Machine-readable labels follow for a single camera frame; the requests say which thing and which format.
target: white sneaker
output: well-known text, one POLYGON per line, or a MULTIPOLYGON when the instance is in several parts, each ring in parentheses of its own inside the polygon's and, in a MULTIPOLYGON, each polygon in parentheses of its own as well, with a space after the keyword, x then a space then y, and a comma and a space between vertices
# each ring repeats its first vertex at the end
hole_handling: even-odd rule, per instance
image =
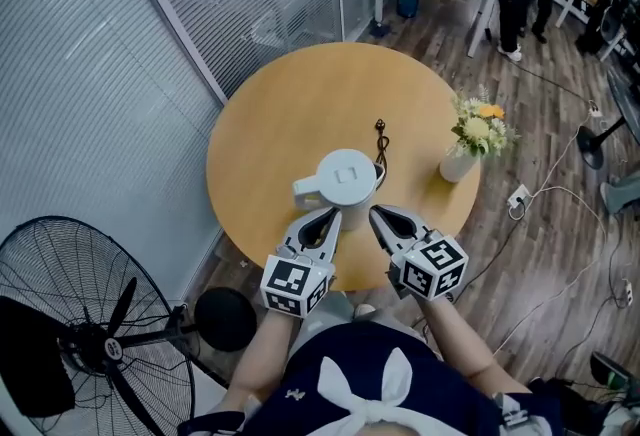
POLYGON ((353 318, 357 319, 358 317, 362 317, 363 315, 366 315, 367 313, 372 313, 375 312, 376 309, 371 306, 370 304, 359 304, 358 306, 356 306, 356 310, 353 313, 353 318))
POLYGON ((520 52, 520 45, 513 52, 505 52, 502 48, 502 45, 498 45, 498 52, 500 52, 503 56, 507 56, 514 63, 519 63, 522 60, 522 52, 520 52))

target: white kettle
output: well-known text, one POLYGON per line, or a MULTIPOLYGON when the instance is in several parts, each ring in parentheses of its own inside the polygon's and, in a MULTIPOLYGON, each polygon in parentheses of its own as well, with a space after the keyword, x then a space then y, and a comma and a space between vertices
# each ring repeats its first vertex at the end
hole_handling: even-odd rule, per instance
POLYGON ((293 182, 294 201, 302 210, 337 207, 342 229, 354 230, 366 221, 385 174, 381 164, 358 150, 335 150, 320 161, 314 176, 293 182))

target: round wooden table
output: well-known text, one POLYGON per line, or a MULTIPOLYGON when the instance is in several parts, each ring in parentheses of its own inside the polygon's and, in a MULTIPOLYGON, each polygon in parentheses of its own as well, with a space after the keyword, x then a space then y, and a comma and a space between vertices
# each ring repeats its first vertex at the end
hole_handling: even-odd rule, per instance
MULTIPOLYGON (((377 155, 378 118, 391 139, 387 178, 374 203, 420 214, 433 228, 456 235, 473 206, 477 164, 458 184, 438 173, 456 141, 453 90, 414 59, 362 43, 305 48, 273 61, 236 91, 214 127, 207 185, 227 235, 261 267, 301 212, 294 180, 315 174, 338 148, 377 155)), ((333 259, 333 290, 386 284, 389 256, 365 224, 342 232, 333 259)))

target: navy blue shirt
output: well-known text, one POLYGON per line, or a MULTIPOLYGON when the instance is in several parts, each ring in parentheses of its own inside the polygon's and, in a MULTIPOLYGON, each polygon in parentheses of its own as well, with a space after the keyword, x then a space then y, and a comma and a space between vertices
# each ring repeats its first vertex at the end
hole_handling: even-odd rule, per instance
MULTIPOLYGON (((420 340, 375 322, 335 326, 307 342, 289 361, 281 386, 238 434, 305 435, 349 415, 349 411, 318 393, 324 357, 338 365, 353 394, 367 400, 381 400, 383 370, 396 348, 412 369, 411 386, 401 408, 440 420, 464 434, 499 434, 503 413, 492 399, 439 361, 420 340)), ((533 394, 510 394, 509 397, 516 400, 528 416, 544 418, 552 434, 562 434, 556 400, 533 394)), ((195 430, 238 431, 244 415, 214 413, 201 419, 197 425, 194 422, 198 419, 183 424, 179 434, 183 436, 195 430)))

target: electric fan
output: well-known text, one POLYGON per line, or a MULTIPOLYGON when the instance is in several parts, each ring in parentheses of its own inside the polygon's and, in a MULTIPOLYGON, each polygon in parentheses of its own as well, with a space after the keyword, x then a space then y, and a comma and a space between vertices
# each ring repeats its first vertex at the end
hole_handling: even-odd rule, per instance
POLYGON ((256 328, 250 303, 231 289, 203 294, 195 325, 181 325, 183 310, 170 310, 134 258, 79 221, 34 219, 0 246, 0 374, 43 434, 175 434, 194 407, 185 335, 198 330, 235 350, 256 328))

